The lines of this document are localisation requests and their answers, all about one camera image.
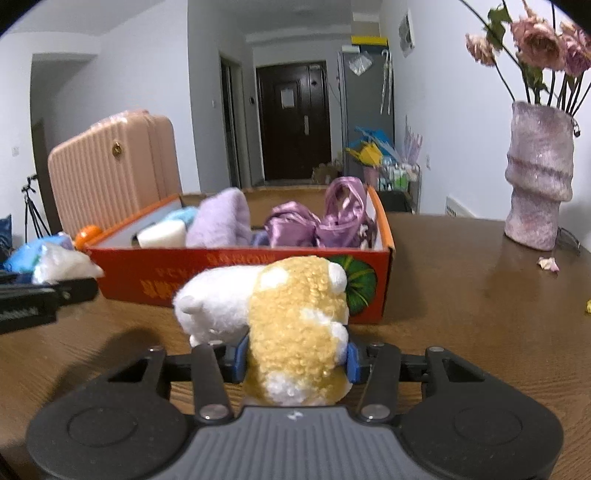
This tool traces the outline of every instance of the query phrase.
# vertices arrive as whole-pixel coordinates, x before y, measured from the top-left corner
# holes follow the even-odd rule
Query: dark brown door
[[[49,168],[47,166],[47,143],[45,141],[45,129],[43,121],[37,122],[31,128],[33,136],[33,156],[35,157],[35,169],[37,170],[39,190],[49,230],[51,233],[61,232],[60,216],[57,213],[56,199],[53,196],[51,181],[49,179]]]
[[[266,180],[310,179],[329,163],[326,62],[256,70]]]

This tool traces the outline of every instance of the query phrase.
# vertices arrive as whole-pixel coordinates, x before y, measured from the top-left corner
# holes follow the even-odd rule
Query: table surface
[[[443,345],[556,413],[565,432],[553,479],[591,478],[591,254],[555,252],[559,274],[539,252],[503,236],[489,220],[393,214],[397,246],[385,317],[354,326],[368,339],[422,354]],[[28,422],[43,404],[153,345],[188,353],[170,309],[99,298],[64,309],[55,325],[0,336],[0,452],[23,478],[36,478],[24,449]],[[229,387],[234,405],[240,390]],[[354,404],[361,391],[345,399]],[[192,409],[190,386],[171,400]],[[401,389],[400,409],[420,399]]]

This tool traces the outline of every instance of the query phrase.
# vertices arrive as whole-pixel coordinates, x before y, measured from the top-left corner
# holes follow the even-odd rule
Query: stuffed animal toy
[[[349,319],[343,268],[324,258],[292,257],[271,265],[205,271],[174,299],[191,345],[224,341],[250,327],[244,391],[250,403],[334,404],[350,389]]]

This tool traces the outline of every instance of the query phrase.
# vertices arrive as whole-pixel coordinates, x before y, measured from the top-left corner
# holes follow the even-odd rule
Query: lavender fuzzy cloth
[[[251,238],[246,197],[238,189],[226,189],[201,202],[187,233],[187,247],[245,247]]]

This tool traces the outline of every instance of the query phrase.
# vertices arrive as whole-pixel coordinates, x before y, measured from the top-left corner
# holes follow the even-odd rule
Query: textured ceramic vase
[[[552,250],[561,202],[573,198],[573,119],[561,110],[513,104],[509,165],[513,185],[505,234],[537,250]]]

